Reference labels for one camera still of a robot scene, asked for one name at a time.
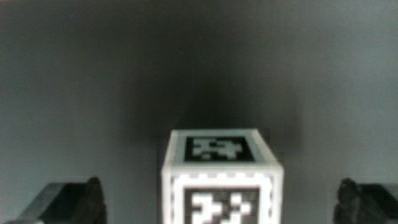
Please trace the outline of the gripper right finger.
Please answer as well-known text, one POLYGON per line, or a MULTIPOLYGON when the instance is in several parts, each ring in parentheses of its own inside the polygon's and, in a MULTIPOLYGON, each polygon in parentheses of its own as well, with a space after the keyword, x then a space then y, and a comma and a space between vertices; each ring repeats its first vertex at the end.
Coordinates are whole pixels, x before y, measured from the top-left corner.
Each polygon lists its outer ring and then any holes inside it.
POLYGON ((334 224, 398 224, 398 184, 341 180, 334 224))

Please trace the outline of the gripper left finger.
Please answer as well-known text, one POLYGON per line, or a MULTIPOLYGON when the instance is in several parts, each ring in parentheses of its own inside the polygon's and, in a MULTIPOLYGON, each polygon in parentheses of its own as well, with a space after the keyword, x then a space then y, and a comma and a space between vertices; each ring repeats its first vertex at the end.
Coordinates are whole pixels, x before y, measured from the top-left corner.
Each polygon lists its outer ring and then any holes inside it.
POLYGON ((11 224, 107 224, 100 178, 50 183, 11 224))

